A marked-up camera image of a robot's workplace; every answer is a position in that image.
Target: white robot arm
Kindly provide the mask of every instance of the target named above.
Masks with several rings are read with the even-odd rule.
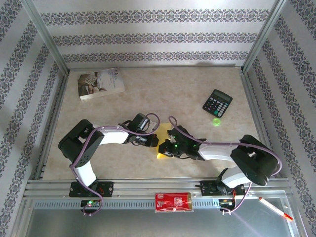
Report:
[[[104,127],[93,133],[90,137],[84,153],[78,161],[85,139],[95,129],[88,120],[80,121],[59,143],[58,147],[63,155],[68,158],[74,167],[74,171],[78,178],[87,187],[91,186],[97,177],[94,174],[90,159],[99,145],[118,143],[126,144],[129,142],[137,142],[147,147],[156,147],[158,138],[155,134],[145,134],[145,127],[148,126],[150,120],[143,114],[138,114],[133,121],[126,121],[116,127]],[[182,126],[177,126],[168,131],[170,139],[167,139],[159,146],[159,152],[169,157],[180,158],[182,154],[186,154],[194,160],[229,160],[236,163],[236,167],[223,170],[219,177],[220,190],[229,190],[234,187],[254,182],[258,185],[266,185],[268,179],[277,167],[278,161],[271,154],[262,151],[267,148],[250,135],[245,135],[241,140],[242,146],[238,143],[230,146],[216,146],[202,144],[205,139],[195,139],[189,135]]]

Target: calculator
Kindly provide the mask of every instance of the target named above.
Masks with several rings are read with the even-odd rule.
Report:
[[[222,91],[214,90],[203,109],[215,117],[221,118],[232,101],[232,97]]]

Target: table surface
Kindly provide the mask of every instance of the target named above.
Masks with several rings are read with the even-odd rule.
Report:
[[[237,141],[245,134],[258,138],[250,108],[235,67],[122,68],[125,92],[85,101],[78,97],[78,73],[71,72],[43,179],[73,179],[70,161],[58,149],[59,141],[82,119],[97,125],[116,125],[138,113],[156,113],[161,122],[177,118],[196,138]],[[233,100],[214,127],[215,118],[202,109],[214,89]],[[91,159],[99,179],[216,177],[230,161],[157,159],[155,148],[132,144],[100,146]]]

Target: white wall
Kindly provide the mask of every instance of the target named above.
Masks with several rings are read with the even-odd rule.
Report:
[[[36,0],[70,69],[241,66],[275,0]]]
[[[36,168],[61,75],[18,0],[0,0],[0,237]]]
[[[316,5],[290,0],[248,75],[309,236],[316,236]]]

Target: book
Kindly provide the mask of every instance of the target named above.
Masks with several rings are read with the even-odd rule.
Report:
[[[78,94],[81,100],[124,91],[124,81],[119,68],[81,74],[78,78]]]

